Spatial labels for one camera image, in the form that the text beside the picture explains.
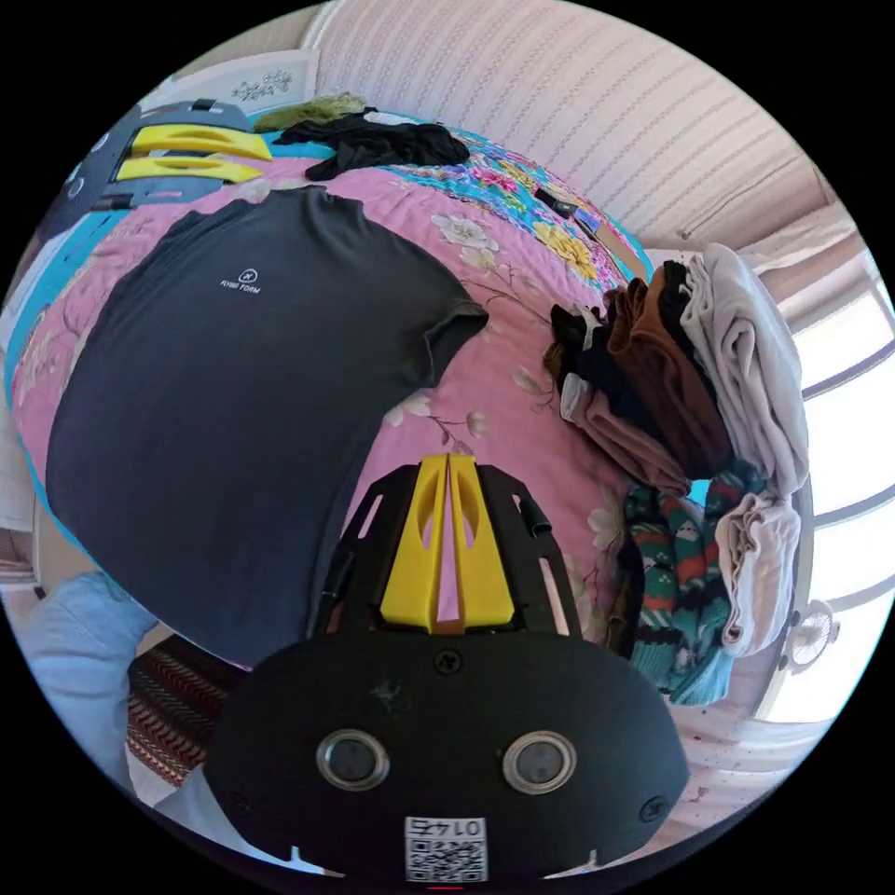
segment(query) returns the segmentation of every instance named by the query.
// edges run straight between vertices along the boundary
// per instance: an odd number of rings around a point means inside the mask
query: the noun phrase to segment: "pink floral bedspread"
[[[272,188],[305,186],[303,172],[313,162],[277,159],[264,178],[190,205],[144,206],[94,250],[34,326],[13,378],[15,421],[42,483],[62,392],[120,277],[188,211],[211,213],[236,198],[261,201]],[[565,259],[566,245],[540,241],[496,214],[394,172],[346,172],[327,188],[362,201],[369,218],[438,258],[490,314],[484,332],[461,349],[437,389],[411,396],[385,417],[349,517],[367,488],[396,466],[428,454],[474,454],[524,481],[544,509],[566,560],[585,636],[601,641],[622,529],[620,496],[628,483],[559,416],[556,389],[541,363],[551,341],[551,306],[597,305],[599,289]]]

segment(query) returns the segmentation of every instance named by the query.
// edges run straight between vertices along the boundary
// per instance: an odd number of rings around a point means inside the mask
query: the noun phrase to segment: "qr code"
[[[408,818],[411,820],[405,840],[408,881],[481,883],[488,879],[483,821]]]

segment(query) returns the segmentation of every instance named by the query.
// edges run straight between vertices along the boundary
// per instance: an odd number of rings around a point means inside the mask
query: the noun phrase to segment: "t-shirt logo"
[[[225,289],[239,289],[242,292],[251,292],[253,295],[257,295],[261,288],[259,286],[252,286],[252,283],[258,279],[258,271],[255,268],[246,268],[238,277],[237,280],[222,280],[221,285],[224,286]]]

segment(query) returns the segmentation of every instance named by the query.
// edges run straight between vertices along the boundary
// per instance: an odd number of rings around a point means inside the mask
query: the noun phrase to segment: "window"
[[[895,591],[835,615],[841,629],[817,662],[791,675],[764,716],[771,722],[813,722],[834,718],[855,689],[874,654],[892,608]]]
[[[885,331],[891,338],[887,326]],[[893,402],[895,353],[838,388],[805,401],[815,513],[858,503],[895,483]]]
[[[869,270],[875,274],[872,264]],[[895,314],[888,290],[875,274],[824,316],[793,328],[813,503],[803,520],[813,568],[810,583],[798,583],[797,608],[826,603],[839,633],[814,664],[776,672],[757,717],[781,723],[827,721],[842,710],[895,600]]]
[[[855,366],[892,338],[886,313],[873,292],[796,333],[802,360],[802,388],[807,389]]]

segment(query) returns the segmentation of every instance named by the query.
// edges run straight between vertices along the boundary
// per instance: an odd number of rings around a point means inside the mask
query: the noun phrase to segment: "yellow plastic bracket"
[[[156,158],[127,158],[118,169],[116,180],[133,180],[138,177],[214,177],[241,184],[261,176],[257,168],[240,165],[235,161],[196,156],[162,156]]]
[[[508,625],[515,611],[513,598],[475,470],[475,458],[453,454],[449,465],[457,601],[463,630]],[[468,547],[464,519],[472,535]]]
[[[152,124],[141,128],[131,144],[133,152],[226,152],[231,156],[272,161],[268,145],[257,133],[211,125]]]
[[[439,628],[438,598],[448,491],[459,627],[465,632],[470,628],[507,625],[513,619],[515,608],[475,458],[459,454],[426,457],[420,464],[392,573],[379,607],[382,618],[389,624],[421,628],[429,634]],[[432,529],[427,547],[424,539],[430,519]],[[469,546],[466,525],[472,536]],[[456,625],[444,627],[456,628]]]
[[[429,634],[438,620],[447,477],[446,454],[423,458],[392,574],[379,606],[386,622],[425,628]],[[432,532],[427,548],[424,538],[430,519]]]

